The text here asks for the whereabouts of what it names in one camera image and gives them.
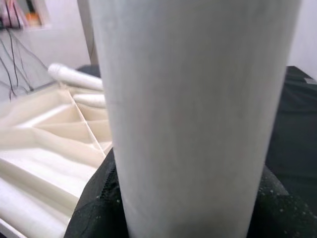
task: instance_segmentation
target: white plastic tray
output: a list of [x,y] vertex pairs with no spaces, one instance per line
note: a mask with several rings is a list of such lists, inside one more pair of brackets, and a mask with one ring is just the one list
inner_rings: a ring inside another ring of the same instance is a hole
[[0,232],[61,238],[87,181],[112,147],[106,110],[52,86],[0,108]]

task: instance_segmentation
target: white wall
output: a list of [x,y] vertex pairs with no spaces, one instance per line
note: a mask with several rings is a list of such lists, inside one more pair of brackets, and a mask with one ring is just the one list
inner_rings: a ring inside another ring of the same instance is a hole
[[[77,0],[36,0],[34,2],[41,13],[45,26],[14,31],[20,41],[46,65],[58,62],[77,68],[84,64],[90,64]],[[0,38],[10,50],[8,33],[6,31],[1,32]],[[22,50],[21,52],[32,86],[37,87],[49,82],[50,78],[46,71],[28,54]],[[0,45],[0,56],[8,66],[11,78],[15,79],[13,65],[4,53],[2,45]],[[2,65],[0,65],[0,80],[8,83]],[[4,99],[8,99],[8,92],[7,89],[0,87],[0,101]]]
[[303,0],[288,65],[317,79],[317,1]]
[[97,50],[95,46],[94,30],[90,15],[89,0],[77,0],[81,21],[83,23],[87,47],[89,49],[91,64],[98,64]]

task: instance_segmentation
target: black fabric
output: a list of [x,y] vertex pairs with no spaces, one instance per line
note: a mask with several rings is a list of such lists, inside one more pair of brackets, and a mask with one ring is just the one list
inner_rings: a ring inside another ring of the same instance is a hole
[[[307,77],[287,69],[266,160],[282,183],[264,167],[248,238],[317,238],[316,216],[293,195],[316,208],[317,94]],[[65,237],[128,237],[113,150],[87,183]]]
[[128,237],[113,149],[85,186],[64,237]]
[[99,65],[84,65],[77,69],[80,72],[100,78]]
[[295,67],[287,71],[266,165],[317,214],[317,85],[305,78]]

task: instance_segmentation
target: black surface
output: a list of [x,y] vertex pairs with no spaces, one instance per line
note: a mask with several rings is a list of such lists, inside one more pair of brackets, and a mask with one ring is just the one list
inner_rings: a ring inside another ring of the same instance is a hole
[[128,237],[113,149],[84,188],[64,237]]
[[288,67],[266,165],[317,214],[317,85]]
[[84,65],[77,69],[80,72],[100,78],[99,65]]

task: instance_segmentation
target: white cylinder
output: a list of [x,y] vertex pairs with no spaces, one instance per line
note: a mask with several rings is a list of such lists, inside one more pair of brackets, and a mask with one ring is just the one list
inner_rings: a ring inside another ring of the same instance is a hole
[[103,94],[75,94],[73,99],[77,103],[85,104],[95,108],[105,108],[106,101]]
[[92,0],[131,238],[246,236],[297,0]]
[[104,90],[103,82],[100,78],[70,69],[59,63],[52,63],[49,66],[48,73],[55,80],[69,85],[98,91]]

